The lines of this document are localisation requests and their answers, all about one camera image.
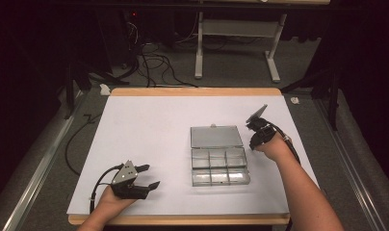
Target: clear plastic box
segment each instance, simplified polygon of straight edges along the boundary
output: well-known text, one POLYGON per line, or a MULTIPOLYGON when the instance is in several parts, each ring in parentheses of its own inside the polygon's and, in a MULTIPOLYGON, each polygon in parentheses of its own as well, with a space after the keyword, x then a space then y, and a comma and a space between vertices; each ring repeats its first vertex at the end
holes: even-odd
POLYGON ((236 126, 192 127, 193 186, 247 185, 246 153, 236 126))

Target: wooden table edge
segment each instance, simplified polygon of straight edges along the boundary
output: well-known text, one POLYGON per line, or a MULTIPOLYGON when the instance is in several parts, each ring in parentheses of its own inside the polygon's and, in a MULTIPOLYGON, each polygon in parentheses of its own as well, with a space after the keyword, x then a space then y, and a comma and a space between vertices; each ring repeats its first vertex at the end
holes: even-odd
MULTIPOLYGON (((79 225, 87 215, 69 215, 68 222, 79 225)), ((112 225, 275 225, 287 224, 289 214, 277 215, 199 215, 199 216, 120 216, 112 225)))
POLYGON ((111 96, 251 96, 281 95, 275 88, 118 88, 111 96))

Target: white metal frame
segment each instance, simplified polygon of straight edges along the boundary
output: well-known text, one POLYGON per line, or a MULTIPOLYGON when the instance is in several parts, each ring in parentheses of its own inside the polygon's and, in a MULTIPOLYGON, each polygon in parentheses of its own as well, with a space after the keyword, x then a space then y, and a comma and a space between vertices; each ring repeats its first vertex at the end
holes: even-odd
POLYGON ((279 21, 236 21, 236 20, 214 20, 204 19, 203 12, 198 16, 197 51, 195 56, 194 77, 203 77, 203 35, 224 35, 239 37, 264 37, 272 38, 272 48, 265 52, 267 64, 270 69, 272 81, 279 83, 281 80, 273 60, 276 47, 284 28, 287 14, 280 16, 279 21))

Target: gray floor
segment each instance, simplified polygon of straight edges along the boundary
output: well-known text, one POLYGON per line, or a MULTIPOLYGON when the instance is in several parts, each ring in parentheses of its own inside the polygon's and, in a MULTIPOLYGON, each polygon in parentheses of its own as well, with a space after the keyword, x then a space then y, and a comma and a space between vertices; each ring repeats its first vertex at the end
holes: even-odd
MULTIPOLYGON (((167 55, 174 68, 176 77, 181 81, 190 82, 201 87, 249 87, 249 88, 282 88, 300 79, 315 52, 318 41, 298 43, 295 40, 281 41, 275 54, 275 63, 281 77, 280 84, 274 84, 270 79, 268 67, 262 56, 262 51, 269 49, 267 39, 248 43, 250 39, 240 39, 242 43, 229 43, 222 49, 219 41, 210 41, 204 54, 203 79, 195 80, 195 49, 189 43, 184 43, 171 50, 155 45, 145 47, 146 52, 158 49, 156 52, 167 55)), ((156 61, 148 62, 149 66, 157 65, 156 61)), ((150 72, 151 78, 157 84, 165 84, 161 74, 166 67, 158 67, 150 72)), ((116 73, 121 69, 115 67, 116 73)), ((166 82, 173 82, 170 72, 165 76, 166 82)), ((131 87, 144 87, 146 79, 139 74, 129 77, 131 87)), ((99 86, 93 83, 92 90, 84 93, 84 100, 66 136, 58 146, 54 165, 45 179, 33 206, 23 220, 21 230, 75 230, 67 221, 66 209, 77 184, 78 176, 69 170, 65 164, 65 146, 71 136, 87 122, 84 115, 98 115, 102 113, 108 96, 99 94, 99 86)), ((353 189, 350 178, 344 169, 339 155, 338 145, 335 143, 335 134, 328 130, 323 115, 318 110, 318 104, 313 101, 309 89, 301 89, 285 94, 289 110, 298 128, 299 134, 306 149, 312 168, 318 182, 326 193, 328 200, 334 207, 346 230, 376 230, 368 222, 366 213, 357 192, 353 189), (290 97, 297 96, 300 104, 292 104, 290 97)), ((389 182, 382 173, 369 147, 364 142, 360 130, 352 119, 349 106, 346 104, 343 93, 340 92, 340 107, 338 108, 338 132, 345 150, 354 162, 367 192, 375 203, 386 230, 389 230, 389 182)), ((65 107, 51 120, 39 139, 34 143, 28 154, 17 168, 11 181, 0 196, 0 230, 8 221, 24 189, 28 185, 33 173, 39 165, 50 143, 56 139, 65 121, 65 107)), ((91 142, 99 119, 94 124, 87 125, 72 141, 68 156, 71 164, 81 170, 88 155, 91 142)), ((127 230, 143 230, 129 227, 127 230)), ((284 230, 284 226, 275 226, 274 230, 284 230)))

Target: black cable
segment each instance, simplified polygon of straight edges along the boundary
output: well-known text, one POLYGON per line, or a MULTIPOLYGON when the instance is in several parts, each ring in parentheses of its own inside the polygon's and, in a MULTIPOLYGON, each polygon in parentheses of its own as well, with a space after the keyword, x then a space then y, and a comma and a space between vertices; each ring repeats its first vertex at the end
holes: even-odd
POLYGON ((203 43, 203 48, 204 48, 205 50, 221 50, 221 49, 227 44, 227 39, 220 39, 220 40, 222 40, 222 44, 221 44, 219 47, 217 47, 217 48, 210 48, 210 47, 207 47, 207 46, 205 45, 205 42, 203 43))
POLYGON ((147 43, 147 44, 144 44, 144 45, 143 45, 143 48, 146 47, 146 46, 149 45, 149 44, 151 44, 151 45, 156 45, 156 48, 155 48, 154 50, 152 50, 152 51, 144 52, 145 55, 155 53, 156 51, 159 50, 159 44, 158 44, 158 43, 147 43))
POLYGON ((293 227, 293 220, 290 217, 290 220, 288 220, 287 227, 285 228, 285 231, 291 231, 291 228, 293 227))
POLYGON ((67 142, 67 144, 66 144, 66 146, 65 146, 65 162, 66 162, 67 166, 69 167, 69 169, 70 169, 72 172, 74 172, 74 174, 76 174, 76 175, 78 175, 78 176, 80 176, 81 173, 78 172, 77 170, 75 170, 75 169, 71 166, 71 164, 70 164, 70 162, 69 162, 69 160, 68 160, 68 148, 69 148, 69 145, 70 145, 70 143, 72 142, 72 140, 77 136, 77 134, 78 134, 79 132, 81 132, 81 130, 83 130, 83 128, 85 128, 88 124, 93 123, 93 121, 94 121, 96 118, 100 117, 100 116, 102 116, 102 114, 96 115, 96 116, 93 117, 93 118, 89 118, 89 120, 88 120, 83 126, 81 126, 81 127, 80 127, 72 136, 71 136, 71 138, 68 140, 68 142, 67 142))
POLYGON ((131 68, 127 72, 125 72, 125 73, 121 74, 120 76, 116 77, 116 79, 120 80, 120 79, 124 79, 126 77, 131 76, 133 73, 135 73, 135 71, 138 70, 139 67, 140 67, 140 62, 138 61, 137 58, 135 58, 134 62, 132 63, 131 68))
POLYGON ((182 47, 182 48, 194 48, 194 47, 197 47, 197 40, 193 40, 195 39, 192 38, 192 39, 188 39, 188 40, 185 40, 185 41, 182 41, 182 42, 178 42, 178 43, 175 43, 175 45, 179 46, 179 47, 182 47))
POLYGON ((163 81, 167 84, 167 82, 165 81, 165 78, 164 78, 164 75, 165 73, 170 69, 171 70, 171 75, 173 77, 173 79, 178 82, 180 85, 184 85, 184 86, 190 86, 190 87, 194 87, 194 88, 198 88, 198 86, 196 85, 193 85, 193 84, 190 84, 190 83, 186 83, 186 82, 183 82, 181 80, 179 80, 176 75, 175 75, 175 72, 174 72, 174 69, 173 67, 171 66, 170 64, 170 60, 167 56, 164 56, 164 55, 160 55, 160 54, 156 54, 156 53, 144 53, 143 54, 143 51, 141 53, 141 55, 143 56, 143 60, 144 60, 144 65, 143 67, 146 68, 146 70, 148 69, 153 69, 153 68, 157 68, 157 67, 160 67, 162 66, 162 64, 165 64, 167 66, 167 68, 162 72, 162 79, 163 81), (148 64, 147 64, 147 61, 149 60, 157 60, 157 61, 160 61, 161 63, 156 65, 155 67, 149 67, 148 64))
POLYGON ((282 138, 284 139, 285 143, 287 143, 287 146, 290 148, 291 152, 293 153, 294 157, 296 158, 297 162, 300 164, 299 155, 298 155, 297 151, 294 149, 294 146, 291 143, 290 138, 279 127, 277 127, 275 124, 273 124, 273 123, 271 123, 269 121, 267 121, 267 122, 270 124, 270 126, 275 128, 275 130, 282 136, 282 138))
POLYGON ((95 184, 95 187, 93 188, 92 190, 92 193, 91 193, 91 198, 90 198, 90 214, 92 213, 92 211, 95 209, 95 196, 96 196, 96 189, 98 188, 98 186, 102 185, 100 182, 102 180, 102 178, 104 178, 108 172, 112 171, 112 170, 121 170, 123 167, 123 164, 119 165, 119 166, 115 166, 115 167, 111 167, 110 169, 106 170, 102 175, 101 177, 99 177, 98 181, 96 182, 95 184))
POLYGON ((153 82, 153 88, 156 88, 156 82, 152 78, 150 78, 150 76, 149 76, 149 66, 147 64, 146 57, 143 54, 143 52, 141 52, 141 56, 143 57, 143 67, 146 68, 146 76, 145 76, 146 79, 147 79, 146 87, 149 88, 150 87, 150 82, 152 81, 153 82))

